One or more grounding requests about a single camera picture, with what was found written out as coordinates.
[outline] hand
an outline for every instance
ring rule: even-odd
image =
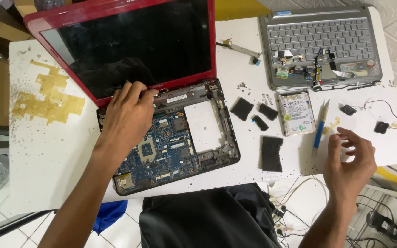
[[[109,159],[113,170],[125,160],[151,127],[154,95],[158,90],[147,89],[141,82],[125,83],[117,90],[107,107],[104,128],[93,153]]]
[[[324,165],[324,180],[330,191],[330,198],[335,203],[346,204],[356,209],[356,198],[365,184],[376,172],[374,161],[375,148],[369,140],[363,139],[354,132],[338,127],[339,134],[329,138],[329,153]],[[341,146],[355,147],[346,151],[348,156],[355,156],[351,162],[341,162]]]

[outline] blue cloth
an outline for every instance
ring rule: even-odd
[[[122,217],[127,209],[127,200],[102,203],[94,222],[93,231],[99,235],[103,230],[109,228],[120,217]]]

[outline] person's left hand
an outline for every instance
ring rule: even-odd
[[[147,89],[136,81],[125,83],[108,105],[105,123],[93,153],[111,161],[116,170],[131,149],[139,144],[151,127],[154,96],[158,90]]]

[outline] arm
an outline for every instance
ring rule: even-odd
[[[327,206],[304,236],[299,248],[342,248],[347,227],[357,211],[356,198],[376,172],[375,148],[354,132],[338,127],[339,134],[329,138],[329,153],[324,165],[324,179],[330,192]],[[352,162],[341,162],[341,146],[355,147],[346,151],[355,156]]]
[[[85,246],[111,177],[151,127],[155,94],[157,90],[147,90],[141,82],[127,82],[116,91],[88,165],[53,218],[39,248]]]

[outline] red laptop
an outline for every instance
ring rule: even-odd
[[[216,78],[213,0],[89,0],[29,14],[34,37],[100,108],[125,82],[167,89],[154,101],[152,127],[113,180],[128,195],[236,163],[229,111]],[[222,146],[197,153],[184,107],[212,101]]]

